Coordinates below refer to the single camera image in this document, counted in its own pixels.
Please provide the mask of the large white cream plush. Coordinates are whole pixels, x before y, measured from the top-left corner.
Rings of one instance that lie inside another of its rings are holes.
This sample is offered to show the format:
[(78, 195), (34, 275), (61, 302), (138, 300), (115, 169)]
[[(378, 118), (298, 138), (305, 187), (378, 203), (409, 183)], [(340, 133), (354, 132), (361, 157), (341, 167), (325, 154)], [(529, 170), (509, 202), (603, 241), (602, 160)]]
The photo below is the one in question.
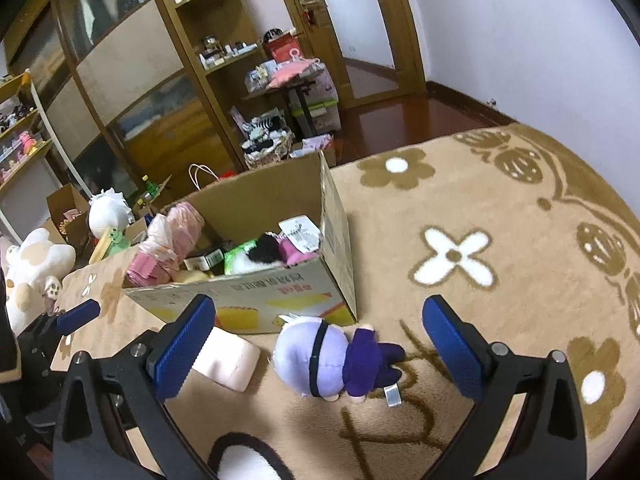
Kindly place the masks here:
[(6, 310), (15, 336), (55, 303), (62, 279), (73, 269), (75, 260), (75, 248), (55, 243), (46, 228), (33, 230), (20, 246), (6, 250)]

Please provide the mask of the white-haired purple doll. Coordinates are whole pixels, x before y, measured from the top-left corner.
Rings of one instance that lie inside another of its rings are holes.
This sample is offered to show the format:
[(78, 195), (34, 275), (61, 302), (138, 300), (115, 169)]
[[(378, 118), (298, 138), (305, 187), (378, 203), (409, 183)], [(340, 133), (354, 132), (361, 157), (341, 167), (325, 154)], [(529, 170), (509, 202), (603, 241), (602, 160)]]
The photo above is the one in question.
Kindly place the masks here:
[(375, 329), (361, 325), (348, 336), (340, 326), (314, 316), (288, 316), (274, 345), (271, 364), (288, 388), (328, 402), (347, 394), (362, 402), (373, 391), (396, 385), (399, 344), (381, 342)]

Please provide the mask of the pink plush toy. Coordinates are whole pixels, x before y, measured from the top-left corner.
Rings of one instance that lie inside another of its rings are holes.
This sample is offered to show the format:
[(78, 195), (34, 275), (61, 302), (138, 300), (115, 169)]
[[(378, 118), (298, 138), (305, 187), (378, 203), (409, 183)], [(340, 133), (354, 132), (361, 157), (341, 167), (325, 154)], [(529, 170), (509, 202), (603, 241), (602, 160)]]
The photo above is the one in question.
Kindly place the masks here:
[(279, 240), (279, 252), (282, 261), (287, 266), (295, 266), (296, 264), (317, 257), (316, 252), (301, 252), (287, 237)]

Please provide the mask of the beige floral blanket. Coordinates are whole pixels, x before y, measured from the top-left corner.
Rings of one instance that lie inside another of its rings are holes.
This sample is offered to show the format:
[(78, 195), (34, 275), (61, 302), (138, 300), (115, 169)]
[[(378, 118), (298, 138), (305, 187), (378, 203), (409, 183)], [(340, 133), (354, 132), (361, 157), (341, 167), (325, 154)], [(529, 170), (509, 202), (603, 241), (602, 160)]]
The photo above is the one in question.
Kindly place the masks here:
[[(170, 414), (222, 478), (417, 479), (472, 403), (422, 326), (424, 300), (512, 351), (563, 351), (575, 376), (596, 474), (639, 411), (639, 222), (593, 169), (519, 124), (476, 129), (328, 168), (316, 155), (209, 185), (190, 196), (205, 238), (241, 244), (306, 216), (321, 232), (312, 260), (291, 269), (156, 289), (126, 289), (132, 252), (70, 274), (61, 304), (99, 301), (101, 315), (58, 346), (111, 356), (199, 292), (217, 323), (259, 347), (250, 386), (233, 392), (192, 373)], [(303, 398), (272, 366), (282, 315), (370, 324), (400, 344), (397, 408), (382, 392), (360, 404)]]

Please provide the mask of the green frog plush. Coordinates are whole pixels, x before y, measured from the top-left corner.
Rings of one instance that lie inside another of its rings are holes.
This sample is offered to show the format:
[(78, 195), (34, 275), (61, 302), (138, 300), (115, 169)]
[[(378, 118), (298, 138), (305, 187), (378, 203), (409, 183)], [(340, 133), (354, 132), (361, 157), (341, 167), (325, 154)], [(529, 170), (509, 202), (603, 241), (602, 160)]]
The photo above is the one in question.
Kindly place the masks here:
[(109, 256), (123, 252), (131, 246), (130, 240), (123, 232), (114, 228), (107, 228), (93, 249), (89, 263), (97, 263)]

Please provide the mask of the black tissue packet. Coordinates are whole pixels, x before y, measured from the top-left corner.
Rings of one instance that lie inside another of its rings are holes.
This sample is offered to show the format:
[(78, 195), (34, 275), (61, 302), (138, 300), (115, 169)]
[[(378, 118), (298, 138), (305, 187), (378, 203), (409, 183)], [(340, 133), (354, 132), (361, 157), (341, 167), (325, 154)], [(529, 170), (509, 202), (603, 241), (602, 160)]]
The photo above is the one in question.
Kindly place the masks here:
[(211, 271), (215, 266), (223, 262), (224, 252), (219, 248), (210, 252), (199, 252), (197, 255), (186, 258), (183, 261), (188, 270), (202, 272)]

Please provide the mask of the clear plastic storage bin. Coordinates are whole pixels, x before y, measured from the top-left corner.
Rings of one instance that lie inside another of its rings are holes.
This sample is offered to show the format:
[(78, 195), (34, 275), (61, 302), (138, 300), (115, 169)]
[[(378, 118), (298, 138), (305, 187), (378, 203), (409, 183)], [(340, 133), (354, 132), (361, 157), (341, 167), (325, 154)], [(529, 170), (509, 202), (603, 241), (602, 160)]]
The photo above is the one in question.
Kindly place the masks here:
[[(338, 111), (340, 98), (328, 69), (325, 68), (322, 72), (317, 72), (306, 78), (312, 81), (312, 85), (306, 91), (306, 100), (318, 134), (340, 131), (342, 128)], [(295, 106), (295, 118), (305, 128), (303, 112), (299, 109), (297, 96), (293, 91), (290, 92), (290, 96)]]

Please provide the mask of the pink packaged plush doll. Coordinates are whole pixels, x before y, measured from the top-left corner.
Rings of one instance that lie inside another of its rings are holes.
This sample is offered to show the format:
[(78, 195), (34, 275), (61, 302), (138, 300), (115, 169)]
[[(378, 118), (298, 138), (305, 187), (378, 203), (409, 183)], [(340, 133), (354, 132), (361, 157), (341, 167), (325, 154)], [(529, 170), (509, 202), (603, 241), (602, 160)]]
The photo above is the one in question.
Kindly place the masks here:
[(195, 248), (203, 226), (203, 217), (188, 202), (171, 207), (168, 214), (157, 214), (127, 270), (130, 283), (137, 287), (170, 283)]

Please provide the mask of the green tissue packet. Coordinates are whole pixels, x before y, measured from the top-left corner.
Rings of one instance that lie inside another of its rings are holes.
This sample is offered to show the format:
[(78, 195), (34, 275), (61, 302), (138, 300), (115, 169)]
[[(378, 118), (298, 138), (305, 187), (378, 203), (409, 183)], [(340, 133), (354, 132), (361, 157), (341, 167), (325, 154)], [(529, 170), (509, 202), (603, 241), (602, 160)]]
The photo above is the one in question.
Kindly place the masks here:
[(248, 252), (255, 247), (256, 240), (249, 240), (224, 254), (224, 274), (247, 274), (259, 269), (258, 263), (250, 260)]

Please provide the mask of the white black penguin plush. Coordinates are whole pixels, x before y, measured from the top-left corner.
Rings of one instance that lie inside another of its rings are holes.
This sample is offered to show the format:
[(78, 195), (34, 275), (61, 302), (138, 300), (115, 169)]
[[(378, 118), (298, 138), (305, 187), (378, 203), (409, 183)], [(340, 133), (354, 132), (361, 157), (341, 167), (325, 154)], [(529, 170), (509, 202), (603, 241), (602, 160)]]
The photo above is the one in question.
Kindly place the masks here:
[(256, 272), (284, 266), (279, 252), (279, 239), (271, 233), (262, 233), (254, 238), (255, 247), (248, 252), (250, 260), (257, 262), (259, 269)]

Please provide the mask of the yellow bear plush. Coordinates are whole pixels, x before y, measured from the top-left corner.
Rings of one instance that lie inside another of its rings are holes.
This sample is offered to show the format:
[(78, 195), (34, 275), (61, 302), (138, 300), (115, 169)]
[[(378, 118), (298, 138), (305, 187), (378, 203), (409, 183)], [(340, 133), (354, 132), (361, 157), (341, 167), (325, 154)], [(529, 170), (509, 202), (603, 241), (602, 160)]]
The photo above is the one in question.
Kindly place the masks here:
[(192, 284), (209, 281), (212, 277), (200, 270), (179, 270), (172, 281), (176, 284)]

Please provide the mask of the white round plush head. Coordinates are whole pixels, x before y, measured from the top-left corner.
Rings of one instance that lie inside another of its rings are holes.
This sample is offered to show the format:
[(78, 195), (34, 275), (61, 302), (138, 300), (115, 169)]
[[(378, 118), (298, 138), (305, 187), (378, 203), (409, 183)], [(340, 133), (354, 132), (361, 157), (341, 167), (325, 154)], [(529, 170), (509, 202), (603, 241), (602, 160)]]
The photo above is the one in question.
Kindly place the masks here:
[(95, 238), (101, 238), (108, 229), (124, 232), (132, 222), (134, 214), (122, 192), (109, 188), (90, 198), (88, 226)]

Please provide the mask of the green glass bottle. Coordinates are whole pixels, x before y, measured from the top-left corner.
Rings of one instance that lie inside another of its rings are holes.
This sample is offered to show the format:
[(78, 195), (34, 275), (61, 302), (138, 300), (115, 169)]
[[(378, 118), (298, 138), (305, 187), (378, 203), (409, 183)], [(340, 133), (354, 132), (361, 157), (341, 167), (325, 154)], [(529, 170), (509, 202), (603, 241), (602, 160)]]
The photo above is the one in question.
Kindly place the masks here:
[(144, 199), (148, 203), (151, 203), (152, 200), (155, 200), (157, 198), (157, 195), (160, 194), (160, 188), (150, 180), (147, 174), (144, 174), (142, 176), (142, 181), (145, 186)]

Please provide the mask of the open cardboard box left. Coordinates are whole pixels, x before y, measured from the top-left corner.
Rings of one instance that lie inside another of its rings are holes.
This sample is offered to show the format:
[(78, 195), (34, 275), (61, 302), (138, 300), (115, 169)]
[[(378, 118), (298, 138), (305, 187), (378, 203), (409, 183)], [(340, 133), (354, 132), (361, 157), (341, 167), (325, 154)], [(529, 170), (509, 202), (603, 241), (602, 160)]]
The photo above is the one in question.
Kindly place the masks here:
[(72, 184), (66, 184), (47, 197), (49, 217), (43, 227), (55, 244), (67, 244), (80, 256), (89, 241), (89, 205)]

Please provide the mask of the red box on shelf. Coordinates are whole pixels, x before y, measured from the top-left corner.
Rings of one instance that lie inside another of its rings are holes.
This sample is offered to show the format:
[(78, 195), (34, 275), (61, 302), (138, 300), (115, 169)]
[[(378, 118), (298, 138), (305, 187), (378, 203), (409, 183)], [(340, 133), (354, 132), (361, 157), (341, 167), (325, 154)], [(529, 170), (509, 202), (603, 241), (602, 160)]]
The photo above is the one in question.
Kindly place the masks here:
[(266, 52), (277, 63), (285, 63), (293, 58), (302, 58), (303, 49), (295, 35), (290, 32), (264, 43)]

